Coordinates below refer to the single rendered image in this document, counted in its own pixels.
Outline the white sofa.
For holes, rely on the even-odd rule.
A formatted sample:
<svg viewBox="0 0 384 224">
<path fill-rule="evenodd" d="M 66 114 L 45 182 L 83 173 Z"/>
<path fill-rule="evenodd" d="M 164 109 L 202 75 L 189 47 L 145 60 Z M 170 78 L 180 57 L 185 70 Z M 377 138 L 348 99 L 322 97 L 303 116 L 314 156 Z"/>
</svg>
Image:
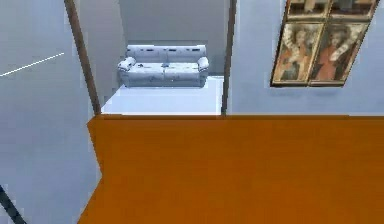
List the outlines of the white sofa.
<svg viewBox="0 0 384 224">
<path fill-rule="evenodd" d="M 203 88 L 209 60 L 205 45 L 128 45 L 117 71 L 127 88 Z"/>
</svg>

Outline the framed figure painting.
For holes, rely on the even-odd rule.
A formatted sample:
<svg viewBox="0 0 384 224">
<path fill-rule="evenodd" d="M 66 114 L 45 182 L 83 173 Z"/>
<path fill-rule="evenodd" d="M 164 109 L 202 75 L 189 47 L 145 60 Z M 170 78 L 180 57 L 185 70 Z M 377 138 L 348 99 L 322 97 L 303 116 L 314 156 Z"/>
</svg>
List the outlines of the framed figure painting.
<svg viewBox="0 0 384 224">
<path fill-rule="evenodd" d="M 286 0 L 272 87 L 342 87 L 382 0 Z"/>
</svg>

